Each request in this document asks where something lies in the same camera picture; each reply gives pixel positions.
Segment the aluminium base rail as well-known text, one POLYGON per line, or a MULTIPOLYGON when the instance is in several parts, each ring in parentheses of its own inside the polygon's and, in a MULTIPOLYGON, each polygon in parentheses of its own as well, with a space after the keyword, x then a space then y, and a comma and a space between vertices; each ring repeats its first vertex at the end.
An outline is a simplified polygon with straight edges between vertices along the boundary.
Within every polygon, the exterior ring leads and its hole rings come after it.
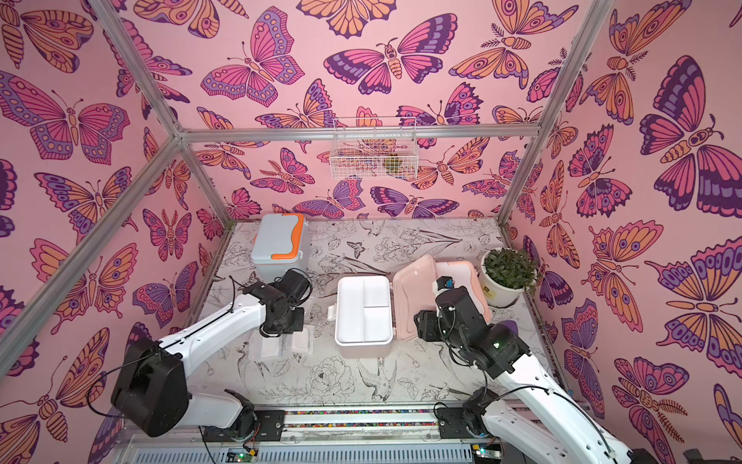
POLYGON ((260 409, 254 437, 178 429, 158 439, 131 430, 115 463, 529 463, 512 442, 467 429, 462 405, 392 404, 260 409))

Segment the green toy in basket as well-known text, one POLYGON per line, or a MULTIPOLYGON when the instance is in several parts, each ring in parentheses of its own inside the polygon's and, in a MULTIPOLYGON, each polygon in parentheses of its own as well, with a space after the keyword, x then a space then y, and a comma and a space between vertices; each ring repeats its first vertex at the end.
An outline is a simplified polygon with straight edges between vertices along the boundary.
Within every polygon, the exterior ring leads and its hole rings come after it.
POLYGON ((400 175, 402 160, 400 160, 398 155, 389 154, 388 156, 384 156, 382 164, 388 176, 397 178, 400 175))

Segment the blue orange first aid box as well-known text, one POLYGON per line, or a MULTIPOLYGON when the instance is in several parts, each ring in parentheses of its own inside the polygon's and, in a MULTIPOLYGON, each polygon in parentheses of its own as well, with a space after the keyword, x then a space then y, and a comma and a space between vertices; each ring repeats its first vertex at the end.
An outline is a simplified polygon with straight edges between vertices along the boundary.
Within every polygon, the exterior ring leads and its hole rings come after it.
POLYGON ((270 214, 262 218, 250 254, 263 282, 274 281, 290 269, 306 271, 309 259, 308 221, 303 214, 270 214))

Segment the beige pink first aid box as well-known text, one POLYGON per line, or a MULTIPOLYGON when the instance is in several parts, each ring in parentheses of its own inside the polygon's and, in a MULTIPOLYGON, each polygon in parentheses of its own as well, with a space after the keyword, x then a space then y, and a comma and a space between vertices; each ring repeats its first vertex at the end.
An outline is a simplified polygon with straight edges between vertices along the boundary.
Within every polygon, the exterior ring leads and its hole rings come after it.
POLYGON ((436 262, 424 255, 385 276, 347 276, 338 282, 336 303, 328 308, 334 340, 346 359, 385 358, 394 340, 417 338, 415 317, 435 309, 436 262))

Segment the white pink medicine chest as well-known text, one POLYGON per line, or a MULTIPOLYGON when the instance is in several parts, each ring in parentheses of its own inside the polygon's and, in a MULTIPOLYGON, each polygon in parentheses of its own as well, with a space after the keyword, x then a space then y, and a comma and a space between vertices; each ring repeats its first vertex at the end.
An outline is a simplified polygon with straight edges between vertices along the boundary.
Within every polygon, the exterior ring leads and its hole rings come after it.
POLYGON ((485 295, 478 280, 477 270, 469 261, 449 261, 436 263, 437 275, 450 276, 455 287, 467 288, 477 310, 481 313, 486 323, 492 322, 492 313, 487 304, 485 295))

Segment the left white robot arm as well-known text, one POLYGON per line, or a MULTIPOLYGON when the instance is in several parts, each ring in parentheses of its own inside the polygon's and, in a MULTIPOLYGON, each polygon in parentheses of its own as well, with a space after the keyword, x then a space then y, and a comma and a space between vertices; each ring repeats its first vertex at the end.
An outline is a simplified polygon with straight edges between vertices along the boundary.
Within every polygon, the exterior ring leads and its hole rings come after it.
POLYGON ((249 399, 230 389, 197 394, 189 390, 187 379, 240 336, 256 332, 262 338, 280 338, 301 332, 312 283, 306 272, 292 268, 270 282, 234 282, 232 290, 232 301, 205 319, 127 349, 110 402, 147 436, 183 427, 212 427, 235 441, 256 434, 258 419, 249 399))

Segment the potted green plant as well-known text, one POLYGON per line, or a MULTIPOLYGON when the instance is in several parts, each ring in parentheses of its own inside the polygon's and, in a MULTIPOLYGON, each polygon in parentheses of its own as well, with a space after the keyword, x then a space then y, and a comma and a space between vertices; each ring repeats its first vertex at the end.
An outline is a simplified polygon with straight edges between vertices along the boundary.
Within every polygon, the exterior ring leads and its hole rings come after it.
POLYGON ((483 255, 480 284, 491 307, 513 305, 521 295, 532 290, 540 277, 536 262, 525 251, 499 247, 483 255))

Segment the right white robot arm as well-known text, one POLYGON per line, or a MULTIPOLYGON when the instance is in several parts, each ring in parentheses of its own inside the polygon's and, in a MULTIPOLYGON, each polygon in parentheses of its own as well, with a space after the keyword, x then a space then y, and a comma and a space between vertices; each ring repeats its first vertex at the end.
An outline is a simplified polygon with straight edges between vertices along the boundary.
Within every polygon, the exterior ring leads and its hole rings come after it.
POLYGON ((467 288, 444 276, 433 289, 435 309, 415 317, 424 340, 442 342, 454 363, 504 387, 497 394, 483 386, 463 403, 471 435, 504 441, 535 463, 654 462, 599 425, 508 326, 487 323, 467 288))

